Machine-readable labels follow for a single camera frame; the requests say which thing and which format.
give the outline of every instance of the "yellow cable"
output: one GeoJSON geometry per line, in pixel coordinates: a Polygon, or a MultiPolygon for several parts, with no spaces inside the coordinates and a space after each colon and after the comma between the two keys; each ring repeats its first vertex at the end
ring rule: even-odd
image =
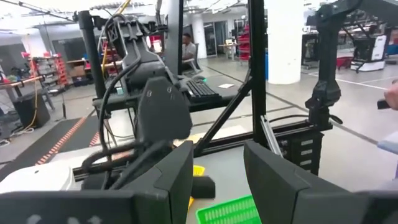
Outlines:
{"type": "MultiPolygon", "coordinates": [[[[29,51],[30,70],[33,71],[33,78],[36,78],[37,74],[36,74],[36,71],[34,69],[33,58],[30,56],[31,55],[31,51],[30,51],[30,44],[29,44],[28,35],[26,35],[26,43],[27,43],[27,50],[29,51]]],[[[35,113],[33,115],[33,119],[32,119],[32,122],[30,123],[30,125],[26,126],[22,131],[26,131],[27,129],[32,127],[32,125],[35,123],[35,120],[36,120],[36,116],[37,116],[37,98],[38,98],[37,97],[37,80],[34,80],[34,84],[35,84],[35,113]]]]}
{"type": "Polygon", "coordinates": [[[130,2],[131,2],[131,0],[125,1],[122,8],[120,8],[118,13],[122,13],[127,8],[127,6],[130,4],[130,2]]]}
{"type": "MultiPolygon", "coordinates": [[[[118,14],[122,13],[127,6],[130,4],[131,0],[127,0],[123,3],[123,6],[119,9],[118,14]]],[[[106,62],[106,55],[108,53],[108,45],[105,45],[105,50],[104,50],[104,57],[102,58],[102,66],[101,66],[101,70],[102,70],[102,76],[105,78],[105,62],[106,62]]]]}
{"type": "Polygon", "coordinates": [[[105,78],[105,63],[106,63],[106,56],[108,54],[108,45],[105,45],[104,49],[104,56],[102,58],[102,77],[105,78]]]}

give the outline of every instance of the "gray table surface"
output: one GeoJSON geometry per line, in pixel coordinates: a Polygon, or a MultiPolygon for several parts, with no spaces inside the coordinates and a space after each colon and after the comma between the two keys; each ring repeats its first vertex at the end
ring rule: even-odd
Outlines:
{"type": "Polygon", "coordinates": [[[242,85],[242,83],[223,75],[207,77],[206,84],[222,97],[235,96],[238,93],[239,87],[242,85]],[[223,84],[233,84],[233,86],[229,88],[220,88],[219,86],[223,84]]]}
{"type": "Polygon", "coordinates": [[[215,181],[216,198],[195,200],[188,211],[188,224],[197,223],[198,209],[251,194],[244,169],[243,147],[202,156],[194,159],[193,163],[205,167],[205,175],[215,181]]]}

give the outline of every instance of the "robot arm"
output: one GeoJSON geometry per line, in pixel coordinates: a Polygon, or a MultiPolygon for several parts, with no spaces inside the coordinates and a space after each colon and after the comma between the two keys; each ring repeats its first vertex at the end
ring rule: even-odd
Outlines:
{"type": "Polygon", "coordinates": [[[349,13],[359,7],[362,0],[339,0],[323,5],[315,14],[319,33],[320,58],[318,82],[312,97],[305,102],[309,112],[309,122],[320,131],[330,129],[329,107],[333,106],[341,96],[336,82],[336,56],[338,33],[349,13]]]}

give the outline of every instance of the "metal pole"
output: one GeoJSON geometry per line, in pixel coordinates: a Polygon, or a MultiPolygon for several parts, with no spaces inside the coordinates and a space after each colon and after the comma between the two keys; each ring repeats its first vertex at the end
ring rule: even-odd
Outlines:
{"type": "Polygon", "coordinates": [[[97,94],[97,98],[102,98],[104,97],[106,87],[94,36],[94,24],[91,19],[90,12],[80,11],[78,13],[78,22],[85,42],[88,61],[90,62],[91,74],[95,84],[95,92],[97,94]]]}
{"type": "Polygon", "coordinates": [[[261,116],[266,114],[264,0],[249,0],[248,9],[251,45],[249,66],[253,79],[251,95],[253,140],[266,146],[267,140],[261,125],[261,116]]]}

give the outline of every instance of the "trash can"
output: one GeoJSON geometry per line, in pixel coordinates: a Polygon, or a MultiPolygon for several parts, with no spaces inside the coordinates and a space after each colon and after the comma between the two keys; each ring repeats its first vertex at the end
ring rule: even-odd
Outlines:
{"type": "Polygon", "coordinates": [[[268,53],[266,53],[266,80],[268,80],[268,53]]]}

